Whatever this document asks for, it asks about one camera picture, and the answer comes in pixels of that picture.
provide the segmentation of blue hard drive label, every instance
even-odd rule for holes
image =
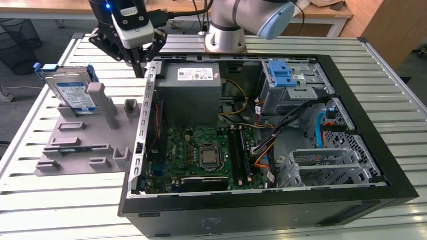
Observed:
[[[75,111],[92,112],[96,110],[83,82],[59,82],[56,85],[63,98]]]

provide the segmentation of blue drive bay latch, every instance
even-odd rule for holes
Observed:
[[[299,84],[292,78],[292,69],[284,61],[268,61],[268,71],[276,87],[297,87]]]

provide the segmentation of sticker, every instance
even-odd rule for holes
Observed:
[[[86,93],[87,87],[83,82],[60,82],[58,90],[71,108],[79,112],[96,110],[91,96]]]
[[[270,182],[275,183],[275,175],[272,175],[271,172],[267,173],[267,178],[268,178]]]
[[[255,106],[255,114],[262,115],[262,107],[260,106]]]
[[[287,160],[287,158],[284,156],[279,156],[276,163],[283,164],[286,162],[286,160]]]
[[[305,76],[303,75],[294,75],[294,80],[306,80]]]
[[[349,15],[337,15],[335,18],[338,19],[350,19],[353,16]]]
[[[212,68],[180,68],[178,81],[214,81]]]
[[[139,13],[139,10],[136,8],[136,6],[134,7],[130,7],[130,8],[126,8],[126,9],[122,9],[120,10],[120,13],[124,17],[128,17],[128,16],[134,16]]]

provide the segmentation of metal table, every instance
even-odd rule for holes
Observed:
[[[146,81],[84,39],[74,39],[60,65],[91,62],[106,94],[123,104],[143,101]],[[370,44],[354,38],[247,37],[250,53],[331,55],[421,195],[346,226],[302,228],[198,237],[195,239],[426,239],[427,238],[427,109]],[[164,52],[203,52],[196,35],[171,35]],[[36,177],[35,166],[60,115],[44,87],[14,142],[0,161],[2,239],[143,239],[126,218],[118,217],[124,173]]]

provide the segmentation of yellow wire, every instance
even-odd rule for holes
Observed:
[[[239,110],[239,111],[234,111],[234,112],[222,112],[219,115],[222,116],[227,116],[227,115],[236,115],[239,113],[242,113],[246,109],[247,109],[247,106],[248,106],[248,96],[246,94],[246,91],[243,91],[243,88],[238,85],[238,83],[235,83],[232,80],[228,80],[227,79],[227,82],[231,82],[236,88],[240,90],[240,92],[243,93],[244,95],[244,105],[243,105],[243,108]]]

